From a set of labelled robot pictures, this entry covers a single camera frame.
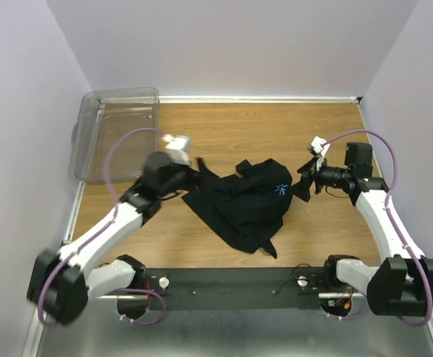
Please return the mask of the clear plastic storage bin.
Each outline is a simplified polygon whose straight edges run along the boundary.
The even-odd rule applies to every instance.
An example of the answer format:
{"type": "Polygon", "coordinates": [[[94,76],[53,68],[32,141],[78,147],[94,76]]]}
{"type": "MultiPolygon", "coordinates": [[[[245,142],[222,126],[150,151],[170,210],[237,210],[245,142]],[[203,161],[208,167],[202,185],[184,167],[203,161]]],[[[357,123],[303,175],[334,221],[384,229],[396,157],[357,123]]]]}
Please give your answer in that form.
{"type": "Polygon", "coordinates": [[[104,161],[125,134],[112,156],[109,177],[113,182],[133,181],[146,157],[159,148],[159,93],[153,87],[90,91],[81,100],[72,134],[69,175],[87,184],[104,183],[104,161]]]}

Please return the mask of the black t shirt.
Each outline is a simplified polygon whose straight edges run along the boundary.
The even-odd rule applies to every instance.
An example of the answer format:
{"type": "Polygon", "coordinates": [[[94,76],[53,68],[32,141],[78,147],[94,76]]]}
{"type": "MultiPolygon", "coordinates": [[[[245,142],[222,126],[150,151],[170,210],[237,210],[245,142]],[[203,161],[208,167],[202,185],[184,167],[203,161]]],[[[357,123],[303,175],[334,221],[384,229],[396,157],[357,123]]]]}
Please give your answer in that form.
{"type": "Polygon", "coordinates": [[[197,164],[198,188],[183,195],[185,204],[230,247],[249,254],[262,248],[276,259],[271,239],[293,198],[288,168],[272,158],[258,164],[243,160],[235,174],[220,177],[203,158],[197,164]]]}

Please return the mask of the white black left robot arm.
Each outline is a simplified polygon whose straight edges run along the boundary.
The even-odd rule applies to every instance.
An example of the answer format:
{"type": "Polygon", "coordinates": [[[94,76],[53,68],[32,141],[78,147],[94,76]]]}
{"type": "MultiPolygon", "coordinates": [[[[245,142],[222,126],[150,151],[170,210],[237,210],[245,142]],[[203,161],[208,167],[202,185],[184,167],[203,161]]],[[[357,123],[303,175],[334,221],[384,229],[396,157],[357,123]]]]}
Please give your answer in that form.
{"type": "Polygon", "coordinates": [[[108,268],[97,264],[120,241],[153,218],[163,198],[177,190],[192,190],[197,176],[184,149],[153,152],[147,157],[142,175],[103,219],[59,250],[40,252],[27,291],[40,322],[46,325],[45,319],[50,317],[61,326],[69,325],[90,299],[126,291],[142,275],[136,260],[121,258],[108,268]]]}

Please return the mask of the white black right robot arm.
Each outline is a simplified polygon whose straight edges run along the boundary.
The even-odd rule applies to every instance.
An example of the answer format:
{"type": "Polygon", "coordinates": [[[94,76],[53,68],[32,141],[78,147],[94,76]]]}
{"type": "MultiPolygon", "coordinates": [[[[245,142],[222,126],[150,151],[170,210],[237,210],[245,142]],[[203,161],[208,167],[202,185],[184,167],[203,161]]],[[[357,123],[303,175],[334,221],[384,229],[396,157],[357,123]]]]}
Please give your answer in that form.
{"type": "Polygon", "coordinates": [[[409,236],[385,180],[373,176],[372,146],[347,143],[343,167],[328,165],[329,148],[326,140],[314,137],[309,146],[312,159],[298,169],[301,179],[292,186],[292,194],[308,202],[328,187],[346,193],[369,227],[381,264],[367,266],[357,257],[331,255],[324,263],[325,280],[362,293],[375,315],[427,317],[433,307],[433,259],[409,236]]]}

